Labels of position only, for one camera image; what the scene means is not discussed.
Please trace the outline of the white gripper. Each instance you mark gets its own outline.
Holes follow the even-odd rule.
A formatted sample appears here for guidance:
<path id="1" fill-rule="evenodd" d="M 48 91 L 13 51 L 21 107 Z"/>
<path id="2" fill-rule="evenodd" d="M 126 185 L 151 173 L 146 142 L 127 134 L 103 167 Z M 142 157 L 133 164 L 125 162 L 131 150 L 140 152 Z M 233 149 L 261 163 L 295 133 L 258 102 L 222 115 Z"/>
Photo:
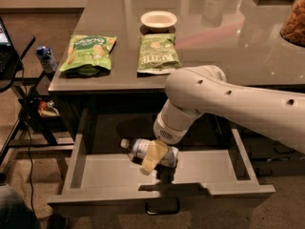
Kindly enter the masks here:
<path id="1" fill-rule="evenodd" d="M 201 116 L 202 113 L 178 108 L 170 100 L 167 100 L 153 124 L 154 135 L 161 141 L 154 140 L 149 145 L 142 161 L 141 173 L 146 176 L 149 175 L 165 154 L 168 153 L 167 144 L 174 145 L 178 143 Z"/>

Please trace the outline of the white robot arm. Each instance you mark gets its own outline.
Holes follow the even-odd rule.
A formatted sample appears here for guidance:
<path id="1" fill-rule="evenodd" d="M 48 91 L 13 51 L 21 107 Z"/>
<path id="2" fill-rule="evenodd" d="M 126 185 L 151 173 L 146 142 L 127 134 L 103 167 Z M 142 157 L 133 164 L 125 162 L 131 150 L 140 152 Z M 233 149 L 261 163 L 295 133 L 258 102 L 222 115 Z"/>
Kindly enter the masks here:
<path id="1" fill-rule="evenodd" d="M 214 65 L 170 73 L 165 93 L 153 132 L 168 145 L 178 143 L 199 117 L 212 114 L 305 153 L 305 94 L 233 85 Z"/>

